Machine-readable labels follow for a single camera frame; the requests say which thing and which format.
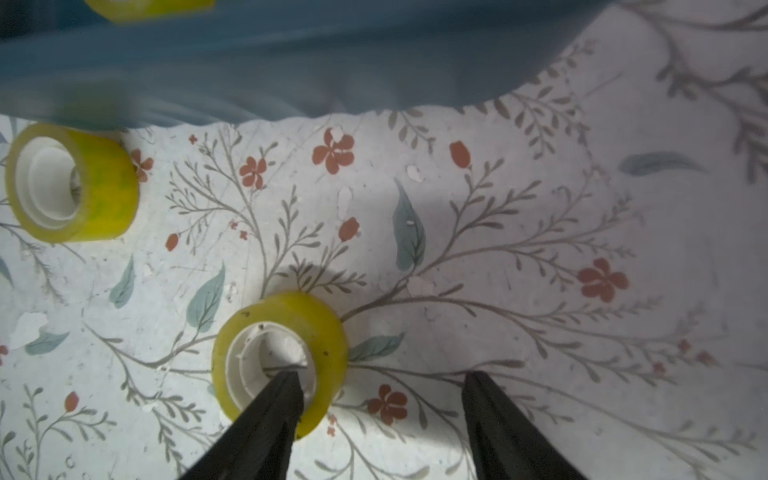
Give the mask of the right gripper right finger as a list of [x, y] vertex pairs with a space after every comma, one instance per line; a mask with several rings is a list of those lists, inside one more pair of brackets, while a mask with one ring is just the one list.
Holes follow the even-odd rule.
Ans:
[[585, 480], [487, 373], [466, 374], [462, 405], [479, 479]]

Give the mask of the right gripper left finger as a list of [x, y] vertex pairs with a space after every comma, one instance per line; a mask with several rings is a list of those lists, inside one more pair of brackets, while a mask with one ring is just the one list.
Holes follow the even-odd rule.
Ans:
[[181, 479], [284, 479], [303, 408], [298, 374], [279, 373]]

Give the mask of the tape roll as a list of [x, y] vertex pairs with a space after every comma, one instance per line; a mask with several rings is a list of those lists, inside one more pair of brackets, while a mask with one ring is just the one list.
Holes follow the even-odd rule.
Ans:
[[86, 0], [95, 13], [113, 23], [154, 20], [212, 9], [215, 0]]
[[299, 291], [271, 295], [239, 310], [219, 331], [212, 355], [215, 396], [234, 421], [274, 376], [296, 372], [303, 392], [301, 439], [340, 392], [348, 356], [341, 321], [327, 304]]

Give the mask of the tape roll box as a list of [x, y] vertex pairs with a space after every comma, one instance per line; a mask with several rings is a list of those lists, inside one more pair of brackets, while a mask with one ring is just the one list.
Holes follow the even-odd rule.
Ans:
[[139, 182], [115, 141], [33, 124], [11, 143], [5, 185], [23, 230], [46, 243], [116, 239], [131, 226]]

